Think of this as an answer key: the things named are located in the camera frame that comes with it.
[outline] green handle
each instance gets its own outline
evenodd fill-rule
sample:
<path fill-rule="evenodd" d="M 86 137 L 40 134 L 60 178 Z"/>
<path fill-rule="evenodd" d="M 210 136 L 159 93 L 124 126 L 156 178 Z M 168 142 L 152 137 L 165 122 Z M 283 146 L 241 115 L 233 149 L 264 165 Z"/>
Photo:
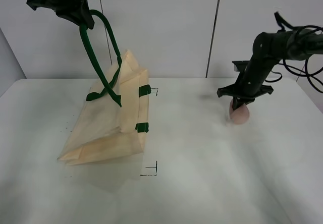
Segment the green handle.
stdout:
<path fill-rule="evenodd" d="M 106 30 L 107 30 L 107 32 L 109 34 L 109 37 L 111 39 L 112 46 L 113 46 L 113 48 L 115 50 L 115 53 L 117 55 L 117 61 L 118 61 L 119 68 L 115 72 L 111 82 L 109 83 L 106 80 L 106 78 L 104 76 L 104 73 L 103 73 L 103 71 L 102 71 L 102 69 L 101 69 L 101 67 L 100 67 L 100 65 L 99 65 L 99 63 L 98 63 L 98 61 L 96 59 L 96 56 L 94 54 L 94 51 L 93 51 L 93 48 L 91 46 L 89 37 L 87 35 L 87 26 L 84 25 L 84 24 L 80 25 L 80 35 L 81 35 L 81 38 L 82 38 L 83 45 L 85 47 L 87 55 L 90 58 L 92 66 L 94 67 L 94 70 L 96 71 L 97 75 L 99 76 L 99 79 L 101 80 L 101 82 L 102 82 L 102 84 L 104 86 L 104 89 L 103 89 L 103 91 L 101 93 L 97 93 L 97 92 L 89 93 L 87 95 L 87 97 L 86 97 L 86 100 L 87 101 L 92 101 L 92 100 L 101 98 L 106 93 L 108 93 L 111 96 L 111 98 L 121 107 L 121 96 L 117 95 L 112 89 L 115 86 L 116 82 L 117 82 L 119 72 L 120 72 L 121 63 L 122 63 L 122 59 L 121 59 L 120 52 L 119 52 L 119 49 L 118 49 L 118 46 L 117 46 L 117 42 L 116 42 L 116 39 L 115 39 L 115 37 L 113 35 L 110 23 L 107 21 L 107 18 L 101 12 L 96 11 L 96 10 L 90 10 L 90 13 L 92 15 L 94 15 L 94 16 L 98 16 L 103 21 L 103 23 L 104 23 L 104 25 L 106 27 Z"/>

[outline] table surface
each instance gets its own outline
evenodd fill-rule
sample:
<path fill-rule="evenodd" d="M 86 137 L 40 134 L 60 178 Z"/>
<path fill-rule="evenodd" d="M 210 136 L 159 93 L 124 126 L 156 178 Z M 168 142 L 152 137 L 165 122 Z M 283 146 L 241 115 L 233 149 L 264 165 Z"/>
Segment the table surface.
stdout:
<path fill-rule="evenodd" d="M 323 115 L 294 81 L 235 126 L 216 95 L 233 79 L 151 79 L 145 153 L 65 166 L 93 82 L 26 79 L 0 97 L 0 223 L 322 223 Z"/>

